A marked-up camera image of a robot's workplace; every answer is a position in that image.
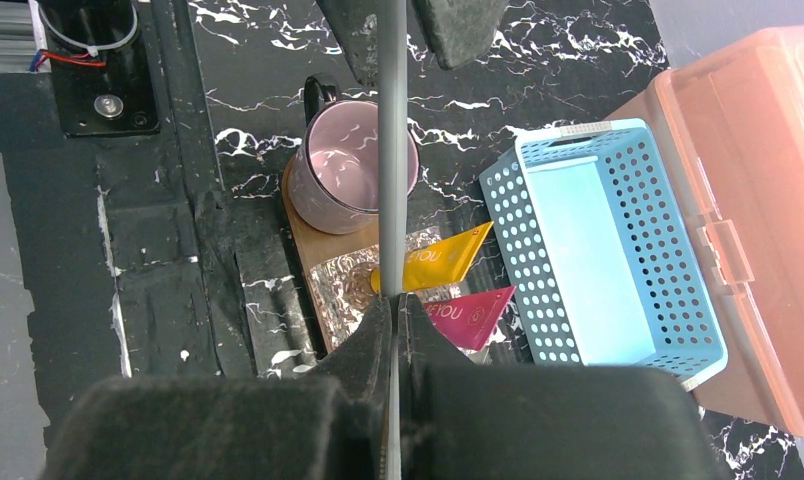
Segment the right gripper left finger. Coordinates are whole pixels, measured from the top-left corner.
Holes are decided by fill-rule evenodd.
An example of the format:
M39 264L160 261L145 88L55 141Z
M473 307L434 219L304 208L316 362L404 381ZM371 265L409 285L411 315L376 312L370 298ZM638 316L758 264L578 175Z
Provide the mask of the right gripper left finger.
M114 377L74 405L46 479L379 479L391 307L307 373L262 380Z

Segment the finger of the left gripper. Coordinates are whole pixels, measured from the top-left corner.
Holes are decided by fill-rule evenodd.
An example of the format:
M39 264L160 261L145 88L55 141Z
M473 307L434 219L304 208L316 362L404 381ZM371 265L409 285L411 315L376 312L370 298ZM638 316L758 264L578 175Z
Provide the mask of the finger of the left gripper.
M492 45L508 0L414 0L423 37L442 70L454 70Z
M378 81L376 0L317 0L345 60L360 85Z

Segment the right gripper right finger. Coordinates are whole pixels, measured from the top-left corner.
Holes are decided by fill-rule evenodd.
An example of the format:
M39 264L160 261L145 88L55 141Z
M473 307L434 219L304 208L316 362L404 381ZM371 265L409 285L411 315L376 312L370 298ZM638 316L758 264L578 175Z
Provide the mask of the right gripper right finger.
M400 299L406 479L720 479L696 405L648 367L477 365Z

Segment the grey toothbrush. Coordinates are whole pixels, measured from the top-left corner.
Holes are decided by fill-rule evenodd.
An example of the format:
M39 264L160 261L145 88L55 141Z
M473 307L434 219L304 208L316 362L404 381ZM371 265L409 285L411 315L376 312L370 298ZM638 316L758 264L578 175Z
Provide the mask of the grey toothbrush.
M403 1L380 1L378 41L379 246L382 294L403 293L407 189L407 12Z

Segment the pink toothpaste tube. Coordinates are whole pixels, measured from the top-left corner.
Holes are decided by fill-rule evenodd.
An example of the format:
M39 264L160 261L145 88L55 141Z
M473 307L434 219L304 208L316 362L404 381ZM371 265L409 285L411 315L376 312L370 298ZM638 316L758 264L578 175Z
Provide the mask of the pink toothpaste tube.
M514 291L515 288L509 286L427 302L424 308L435 328L455 347L479 351L490 339Z

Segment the yellow toothpaste tube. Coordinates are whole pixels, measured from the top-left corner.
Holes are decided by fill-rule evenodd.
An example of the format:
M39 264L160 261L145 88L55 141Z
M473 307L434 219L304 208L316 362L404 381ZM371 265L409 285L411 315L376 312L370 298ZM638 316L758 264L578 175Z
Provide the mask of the yellow toothpaste tube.
M407 253L403 291L416 292L464 280L493 224L486 222Z

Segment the purple ceramic mug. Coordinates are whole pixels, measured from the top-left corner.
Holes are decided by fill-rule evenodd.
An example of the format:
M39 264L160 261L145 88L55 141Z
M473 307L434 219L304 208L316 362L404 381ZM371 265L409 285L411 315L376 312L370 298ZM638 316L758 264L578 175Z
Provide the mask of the purple ceramic mug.
M303 221L332 235L358 231L378 215L379 107L344 99L327 73L306 78L306 132L286 175Z

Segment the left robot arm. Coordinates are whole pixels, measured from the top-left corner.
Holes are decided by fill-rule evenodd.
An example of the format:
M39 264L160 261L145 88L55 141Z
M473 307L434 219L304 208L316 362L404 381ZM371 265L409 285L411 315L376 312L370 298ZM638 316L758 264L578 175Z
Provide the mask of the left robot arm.
M380 72L380 1L321 1L318 6L355 80L373 87ZM484 54L504 16L504 1L399 1L414 9L428 49L443 70ZM130 1L39 1L50 46L29 66L51 64L60 122L69 137L146 135L159 128L140 16Z

